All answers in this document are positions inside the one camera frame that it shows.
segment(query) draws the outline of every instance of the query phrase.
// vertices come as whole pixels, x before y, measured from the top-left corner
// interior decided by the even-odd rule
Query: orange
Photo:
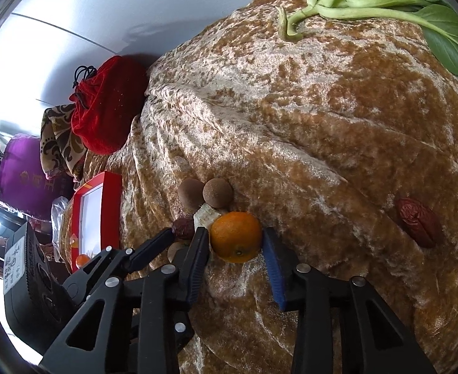
[[[79,254],[75,259],[75,266],[79,269],[83,267],[90,260],[90,257],[86,254]]]
[[[210,230],[213,251],[228,263],[244,263],[257,256],[262,246],[260,222],[247,212],[229,212]]]

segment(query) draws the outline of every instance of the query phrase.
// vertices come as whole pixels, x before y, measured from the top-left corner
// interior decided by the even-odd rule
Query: red date
[[[395,209],[402,228],[420,247],[432,248],[442,243],[442,225],[431,209],[412,198],[396,199]]]
[[[178,218],[172,224],[176,240],[192,240],[195,235],[195,221],[192,216]]]

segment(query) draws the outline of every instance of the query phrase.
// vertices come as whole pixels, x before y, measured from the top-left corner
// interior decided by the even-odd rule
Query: bok choy
[[[303,38],[298,22],[313,15],[329,19],[390,18],[418,24],[435,57],[458,76],[458,15],[442,0],[307,0],[307,7],[289,18],[277,7],[279,35],[286,41]]]

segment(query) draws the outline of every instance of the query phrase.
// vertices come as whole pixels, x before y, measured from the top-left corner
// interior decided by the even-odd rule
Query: purple cushion
[[[31,217],[50,221],[53,201],[61,196],[70,199],[73,193],[73,179],[68,175],[46,180],[38,137],[12,137],[0,166],[1,202]]]

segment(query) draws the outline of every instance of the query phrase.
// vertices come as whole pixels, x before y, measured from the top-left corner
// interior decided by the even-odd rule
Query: white wall
[[[40,134],[74,70],[115,54],[145,63],[251,0],[22,0],[0,28],[0,130]]]

